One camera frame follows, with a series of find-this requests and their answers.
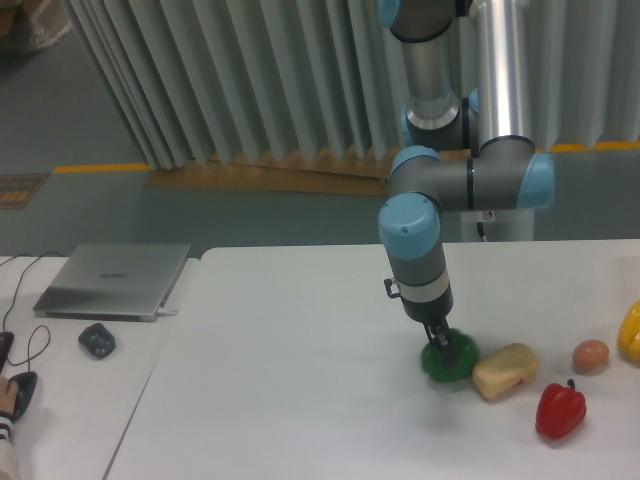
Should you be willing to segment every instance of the bread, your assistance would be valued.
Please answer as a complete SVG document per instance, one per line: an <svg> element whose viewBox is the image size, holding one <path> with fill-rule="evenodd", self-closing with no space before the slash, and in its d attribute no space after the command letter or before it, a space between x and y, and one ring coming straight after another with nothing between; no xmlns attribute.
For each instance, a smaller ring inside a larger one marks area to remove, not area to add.
<svg viewBox="0 0 640 480"><path fill-rule="evenodd" d="M536 354L523 343L512 343L489 355L473 367L473 383L487 400L521 383L534 379L540 363Z"/></svg>

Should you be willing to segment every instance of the silver laptop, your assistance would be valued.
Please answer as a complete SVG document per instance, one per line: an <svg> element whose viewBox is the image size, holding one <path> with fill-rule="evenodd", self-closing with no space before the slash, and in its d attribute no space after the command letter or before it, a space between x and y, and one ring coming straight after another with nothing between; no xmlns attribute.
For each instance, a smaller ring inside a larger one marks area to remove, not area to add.
<svg viewBox="0 0 640 480"><path fill-rule="evenodd" d="M81 244L33 308L36 315L102 320L157 318L190 245Z"/></svg>

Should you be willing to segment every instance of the floor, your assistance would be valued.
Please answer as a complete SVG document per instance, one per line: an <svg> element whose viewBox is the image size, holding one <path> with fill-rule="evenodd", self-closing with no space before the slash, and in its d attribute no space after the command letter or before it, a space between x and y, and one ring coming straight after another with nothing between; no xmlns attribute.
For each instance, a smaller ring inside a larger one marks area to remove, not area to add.
<svg viewBox="0 0 640 480"><path fill-rule="evenodd" d="M73 31L42 53L0 58L0 174L141 162ZM640 238L640 151L556 156L554 205L535 240ZM382 199L146 187L146 172L54 174L24 210L0 210L0 255L69 254L80 242L212 247L378 243ZM458 215L443 236L460 241Z"/></svg>

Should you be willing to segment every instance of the brown egg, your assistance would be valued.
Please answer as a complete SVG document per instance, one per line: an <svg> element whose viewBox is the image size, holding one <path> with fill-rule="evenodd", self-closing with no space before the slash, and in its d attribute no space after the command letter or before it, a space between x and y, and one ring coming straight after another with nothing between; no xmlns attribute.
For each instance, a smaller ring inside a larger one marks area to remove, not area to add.
<svg viewBox="0 0 640 480"><path fill-rule="evenodd" d="M587 340L573 350L573 365L579 372L591 372L604 366L609 359L609 347L600 340Z"/></svg>

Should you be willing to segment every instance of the yellow bell pepper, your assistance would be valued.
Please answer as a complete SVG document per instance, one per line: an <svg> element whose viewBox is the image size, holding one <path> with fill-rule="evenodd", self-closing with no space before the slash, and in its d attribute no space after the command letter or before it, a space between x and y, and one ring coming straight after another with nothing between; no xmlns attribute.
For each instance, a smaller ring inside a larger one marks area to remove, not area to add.
<svg viewBox="0 0 640 480"><path fill-rule="evenodd" d="M633 304L620 325L618 348L630 360L640 362L640 300Z"/></svg>

